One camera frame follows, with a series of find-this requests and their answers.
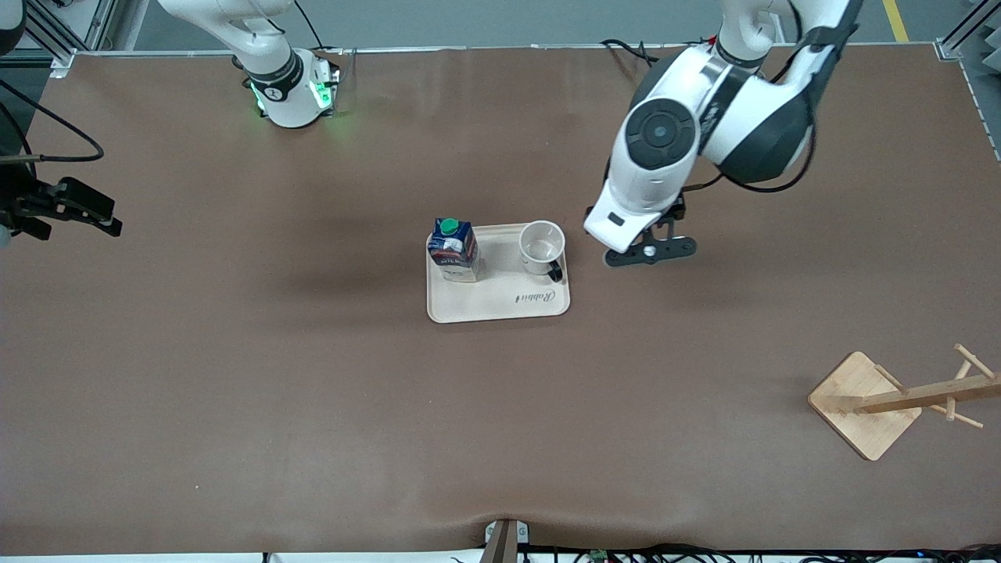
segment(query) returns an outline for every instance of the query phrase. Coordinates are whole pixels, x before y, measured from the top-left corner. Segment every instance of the wooden mug tree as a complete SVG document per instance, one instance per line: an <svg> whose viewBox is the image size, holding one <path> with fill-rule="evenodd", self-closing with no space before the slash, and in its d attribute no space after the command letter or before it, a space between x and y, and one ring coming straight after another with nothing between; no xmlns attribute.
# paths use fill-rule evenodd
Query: wooden mug tree
<svg viewBox="0 0 1001 563"><path fill-rule="evenodd" d="M1001 378L962 345L963 365L952 381L906 388L865 354L855 352L813 393L810 406L863 458L876 461L927 407L974 428L984 425L956 414L956 403L1001 396ZM967 377L972 368L980 374Z"/></svg>

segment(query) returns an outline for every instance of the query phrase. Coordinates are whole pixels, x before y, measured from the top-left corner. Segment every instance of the white tray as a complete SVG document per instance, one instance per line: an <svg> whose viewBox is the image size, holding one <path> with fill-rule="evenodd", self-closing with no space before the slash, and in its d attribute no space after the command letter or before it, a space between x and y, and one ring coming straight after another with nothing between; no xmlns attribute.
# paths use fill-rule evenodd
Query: white tray
<svg viewBox="0 0 1001 563"><path fill-rule="evenodd" d="M446 282L424 245L427 263L427 317L440 324L556 317L570 309L567 253L560 257L564 278L533 275L522 265L518 237L528 223L473 227L479 244L480 279Z"/></svg>

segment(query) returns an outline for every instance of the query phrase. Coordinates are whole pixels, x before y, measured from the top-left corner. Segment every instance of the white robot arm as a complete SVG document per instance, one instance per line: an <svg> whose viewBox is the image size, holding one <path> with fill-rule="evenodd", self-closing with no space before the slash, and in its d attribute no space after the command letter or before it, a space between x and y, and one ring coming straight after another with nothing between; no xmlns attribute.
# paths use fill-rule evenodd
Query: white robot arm
<svg viewBox="0 0 1001 563"><path fill-rule="evenodd" d="M694 253L691 238L675 238L672 228L669 239L655 239L651 228L666 220L673 226L680 216L672 215L684 212L682 189L699 154L742 184L776 178L796 161L861 5L723 0L715 44L653 65L616 135L602 193L585 219L585 229L612 248L610 265ZM801 34L781 84L755 75L775 37L769 13L793 18ZM643 241L634 243L641 234Z"/></svg>
<svg viewBox="0 0 1001 563"><path fill-rule="evenodd" d="M292 49L270 18L293 0L159 0L170 15L211 33L250 77L260 109L282 127L302 127L333 108L338 71Z"/></svg>

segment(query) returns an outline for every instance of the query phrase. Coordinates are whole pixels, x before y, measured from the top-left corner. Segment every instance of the black circular joint cap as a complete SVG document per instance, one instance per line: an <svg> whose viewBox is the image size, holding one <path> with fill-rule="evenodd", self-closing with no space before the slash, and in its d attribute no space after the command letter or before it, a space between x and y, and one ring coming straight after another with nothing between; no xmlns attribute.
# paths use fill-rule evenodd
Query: black circular joint cap
<svg viewBox="0 0 1001 563"><path fill-rule="evenodd" d="M626 123L630 157L648 170L670 166L692 148L695 126L692 112L676 100L644 102Z"/></svg>

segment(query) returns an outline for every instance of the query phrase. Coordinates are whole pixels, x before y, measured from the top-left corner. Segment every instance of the yellow line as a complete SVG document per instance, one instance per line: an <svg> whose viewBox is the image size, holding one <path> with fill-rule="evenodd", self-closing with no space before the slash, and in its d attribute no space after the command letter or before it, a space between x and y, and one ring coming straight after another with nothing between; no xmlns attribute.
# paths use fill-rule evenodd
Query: yellow line
<svg viewBox="0 0 1001 563"><path fill-rule="evenodd" d="M883 8L886 9L886 17L890 20L894 39L901 43L910 41L907 29L904 28L904 20L900 18L900 10L897 9L897 0L883 0Z"/></svg>

